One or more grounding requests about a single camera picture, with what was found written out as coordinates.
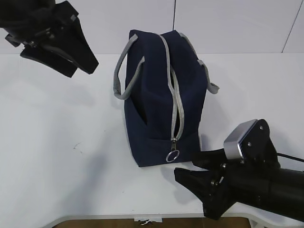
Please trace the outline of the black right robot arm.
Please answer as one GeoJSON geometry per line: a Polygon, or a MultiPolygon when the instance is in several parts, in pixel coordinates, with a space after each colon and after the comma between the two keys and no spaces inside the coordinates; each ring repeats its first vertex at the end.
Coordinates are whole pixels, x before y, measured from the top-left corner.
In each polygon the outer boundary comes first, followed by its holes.
{"type": "Polygon", "coordinates": [[[174,170],[175,180],[203,204],[205,217],[217,220],[239,202],[298,221],[304,219],[304,174],[283,169],[266,120],[239,124],[223,148],[197,152],[198,171],[174,170]]]}

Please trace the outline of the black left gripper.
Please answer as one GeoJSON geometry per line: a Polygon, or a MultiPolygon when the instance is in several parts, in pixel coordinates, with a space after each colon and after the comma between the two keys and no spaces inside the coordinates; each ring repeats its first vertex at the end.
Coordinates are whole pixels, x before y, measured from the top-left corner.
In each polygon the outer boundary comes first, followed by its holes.
{"type": "Polygon", "coordinates": [[[79,68],[92,74],[99,63],[83,34],[79,13],[65,0],[2,0],[0,2],[0,28],[7,32],[5,40],[18,47],[37,33],[60,26],[59,33],[45,42],[45,50],[25,46],[20,56],[44,64],[71,78],[79,68]]]}

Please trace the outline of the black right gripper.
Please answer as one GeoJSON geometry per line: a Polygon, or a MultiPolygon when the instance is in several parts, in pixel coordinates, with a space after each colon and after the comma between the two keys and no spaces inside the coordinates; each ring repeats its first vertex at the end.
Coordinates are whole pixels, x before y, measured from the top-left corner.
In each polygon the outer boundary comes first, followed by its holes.
{"type": "Polygon", "coordinates": [[[242,151],[241,160],[228,160],[223,148],[196,152],[192,164],[207,171],[174,169],[175,180],[202,202],[205,217],[219,219],[237,202],[260,209],[281,207],[276,182],[281,166],[265,119],[257,120],[242,151]]]}

